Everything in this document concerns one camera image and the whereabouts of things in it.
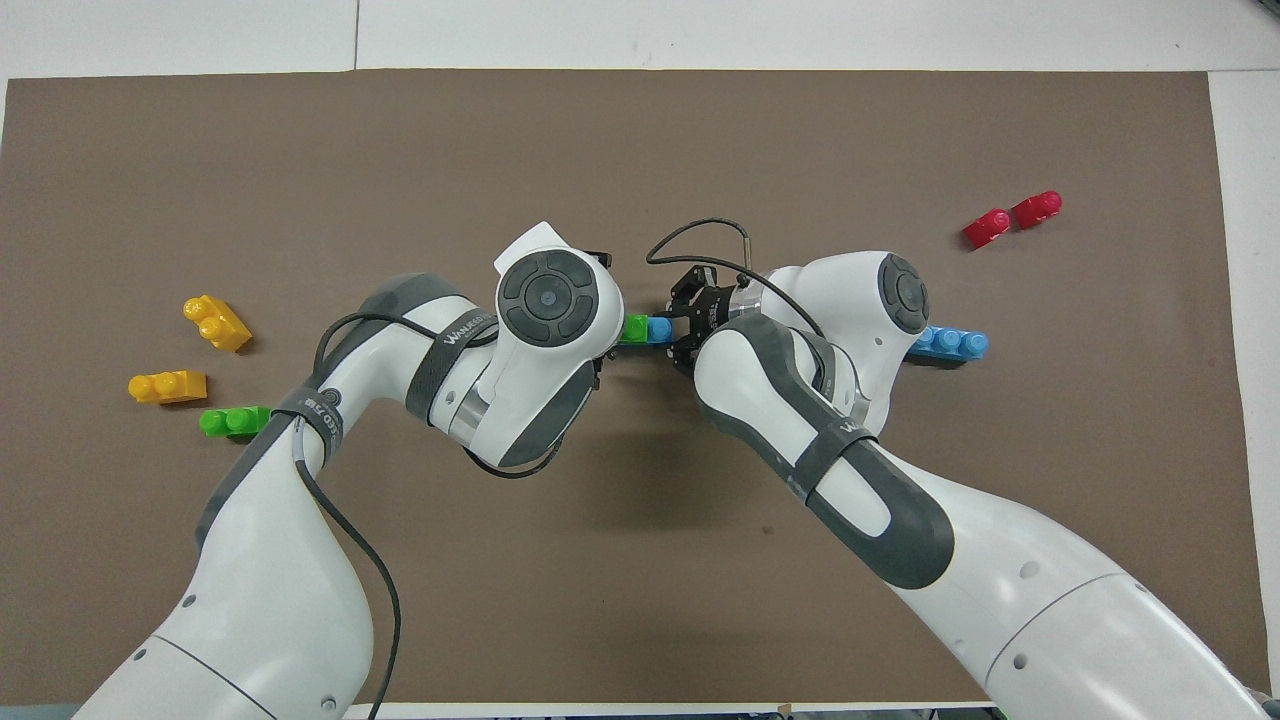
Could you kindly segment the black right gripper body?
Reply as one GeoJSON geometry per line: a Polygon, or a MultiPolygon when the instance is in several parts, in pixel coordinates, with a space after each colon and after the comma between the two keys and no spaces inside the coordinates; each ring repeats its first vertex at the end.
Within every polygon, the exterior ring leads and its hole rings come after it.
{"type": "Polygon", "coordinates": [[[700,336],[751,311],[751,284],[704,287],[700,292],[700,336]]]}

